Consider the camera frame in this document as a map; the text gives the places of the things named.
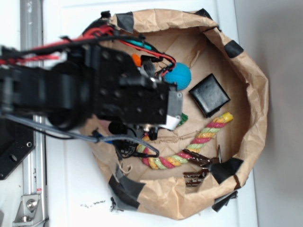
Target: black box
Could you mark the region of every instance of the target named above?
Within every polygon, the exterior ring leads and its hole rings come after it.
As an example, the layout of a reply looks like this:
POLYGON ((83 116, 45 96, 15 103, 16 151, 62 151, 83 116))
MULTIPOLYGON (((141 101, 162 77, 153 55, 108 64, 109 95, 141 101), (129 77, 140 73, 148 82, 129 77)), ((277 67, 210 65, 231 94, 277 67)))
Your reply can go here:
POLYGON ((195 85, 189 93, 201 108, 205 117, 211 117, 225 103, 230 101, 230 98, 213 74, 208 75, 195 85))

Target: red wire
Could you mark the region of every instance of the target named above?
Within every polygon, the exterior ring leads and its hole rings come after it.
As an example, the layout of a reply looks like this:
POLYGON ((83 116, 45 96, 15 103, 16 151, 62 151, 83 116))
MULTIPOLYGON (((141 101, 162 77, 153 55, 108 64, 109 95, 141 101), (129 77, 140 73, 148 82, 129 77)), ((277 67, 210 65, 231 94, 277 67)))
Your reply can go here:
POLYGON ((7 59, 7 60, 0 60, 0 65, 6 65, 6 64, 16 64, 16 63, 26 63, 29 61, 44 61, 44 60, 57 60, 59 59, 59 56, 54 55, 40 55, 30 58, 18 58, 18 59, 7 59))
MULTIPOLYGON (((150 50, 144 49, 144 48, 142 48, 142 47, 139 47, 139 46, 130 44, 130 43, 128 43, 128 42, 126 42, 126 41, 123 41, 123 40, 120 40, 120 42, 122 42, 123 44, 125 44, 125 45, 127 45, 127 46, 133 47, 133 48, 135 48, 135 49, 137 49, 137 50, 139 50, 139 51, 145 51, 145 52, 147 52, 147 53, 150 53, 150 54, 152 54, 152 55, 154 55, 154 56, 156 56, 156 57, 158 57, 158 58, 159 58, 159 57, 163 57, 163 58, 165 58, 165 59, 167 59, 167 60, 169 59, 170 62, 173 64, 173 66, 171 67, 172 69, 176 66, 176 60, 175 60, 174 58, 170 57, 169 55, 162 54, 162 53, 158 53, 158 52, 154 52, 154 51, 150 51, 150 50)), ((166 73, 168 73, 168 70, 165 70, 165 71, 162 73, 162 76, 164 76, 166 73)))
MULTIPOLYGON (((34 48, 33 50, 41 50, 41 49, 45 49, 45 48, 50 48, 50 47, 54 47, 54 46, 58 46, 58 45, 64 45, 64 44, 68 44, 70 42, 77 42, 77 41, 84 41, 84 40, 90 40, 90 39, 94 39, 95 36, 102 36, 102 35, 113 35, 113 27, 111 26, 108 26, 108 25, 103 25, 101 27, 94 27, 94 28, 91 28, 89 29, 86 33, 83 34, 83 37, 79 37, 79 38, 76 38, 76 39, 72 39, 72 40, 67 40, 67 39, 64 39, 62 41, 59 41, 59 42, 55 42, 55 43, 51 43, 51 44, 48 44, 48 45, 43 45, 43 46, 39 46, 39 47, 36 47, 34 48)), ((152 54, 158 58, 160 57, 163 57, 165 59, 167 59, 168 61, 170 61, 173 66, 171 67, 171 69, 173 69, 175 66, 176 66, 176 61, 174 58, 170 57, 169 55, 166 55, 166 54, 162 54, 162 53, 158 53, 158 52, 155 52, 155 51, 150 51, 150 50, 147 50, 147 49, 144 49, 142 47, 139 47, 139 46, 136 46, 136 45, 133 45, 133 44, 130 44, 126 41, 123 41, 123 40, 120 40, 121 43, 127 45, 127 46, 130 46, 130 47, 133 47, 139 51, 145 51, 149 54, 152 54)), ((43 60, 57 60, 59 59, 58 56, 53 56, 53 55, 40 55, 40 56, 36 56, 36 57, 31 57, 31 58, 25 58, 25 59, 8 59, 8 60, 0 60, 0 65, 2 64, 16 64, 16 63, 25 63, 25 62, 28 62, 28 61, 43 61, 43 60)), ((168 72, 168 70, 165 70, 163 73, 162 73, 162 76, 164 76, 166 73, 168 72)))

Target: brown paper bag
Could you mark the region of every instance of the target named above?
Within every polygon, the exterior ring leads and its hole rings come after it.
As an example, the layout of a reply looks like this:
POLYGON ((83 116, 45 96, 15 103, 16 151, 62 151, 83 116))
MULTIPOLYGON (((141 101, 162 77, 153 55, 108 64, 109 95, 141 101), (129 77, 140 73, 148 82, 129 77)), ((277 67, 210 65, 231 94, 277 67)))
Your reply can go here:
MULTIPOLYGON (((220 145, 224 163, 233 160, 243 162, 236 169, 236 174, 221 182, 208 173, 198 187, 186 187, 182 173, 197 171, 200 167, 187 163, 173 169, 153 170, 138 157, 124 159, 120 163, 112 145, 90 143, 120 209, 172 219, 190 217, 241 188, 263 150, 267 130, 268 80, 247 53, 226 37, 218 24, 206 15, 204 10, 187 13, 153 9, 117 14, 109 22, 120 28, 122 33, 144 34, 146 41, 158 50, 190 67, 191 83, 182 90, 183 113, 189 119, 174 131, 159 130, 158 139, 151 144, 159 149, 160 156, 179 153, 211 121, 204 117, 188 91, 212 73, 231 99, 214 117, 229 111, 234 119, 201 149, 200 154, 215 157, 220 145)), ((141 54, 119 42, 108 46, 129 54, 141 54)), ((96 128, 102 135, 108 135, 106 125, 97 118, 90 119, 82 133, 91 135, 96 128)))

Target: braided rope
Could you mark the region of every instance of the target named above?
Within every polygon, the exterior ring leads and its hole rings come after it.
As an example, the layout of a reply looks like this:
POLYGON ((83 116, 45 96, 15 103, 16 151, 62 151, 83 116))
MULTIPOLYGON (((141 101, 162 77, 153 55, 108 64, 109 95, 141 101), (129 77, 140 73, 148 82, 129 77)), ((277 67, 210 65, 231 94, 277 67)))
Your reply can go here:
MULTIPOLYGON (((186 147, 186 149, 199 153, 201 148, 211 140, 213 136, 216 135, 221 128, 223 128, 228 122, 233 120, 233 115, 230 112, 226 112, 219 117, 214 118, 205 128, 203 128, 196 137, 191 141, 191 143, 186 147)), ((148 142, 150 140, 147 134, 144 135, 143 140, 148 142)), ((149 154, 149 149, 139 144, 137 146, 137 152, 149 154)), ((190 155, 184 152, 179 152, 175 155, 169 157, 149 157, 142 158, 142 162, 151 167, 152 169, 172 169, 177 166, 181 166, 188 162, 191 158, 190 155)))

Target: binder clip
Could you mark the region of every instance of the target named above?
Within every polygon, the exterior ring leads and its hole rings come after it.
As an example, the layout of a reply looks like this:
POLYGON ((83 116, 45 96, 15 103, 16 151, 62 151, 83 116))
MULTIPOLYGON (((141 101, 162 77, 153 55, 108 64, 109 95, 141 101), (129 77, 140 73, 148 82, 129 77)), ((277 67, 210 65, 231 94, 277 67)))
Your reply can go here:
POLYGON ((198 186, 205 179, 206 175, 209 173, 208 165, 214 163, 222 163, 220 145, 218 146, 218 156, 212 158, 205 157, 203 155, 197 154, 187 149, 183 149, 182 151, 192 157, 188 159, 189 162, 202 167, 202 169, 198 172, 183 173, 185 178, 193 178, 185 182, 186 186, 190 186, 190 187, 198 186))

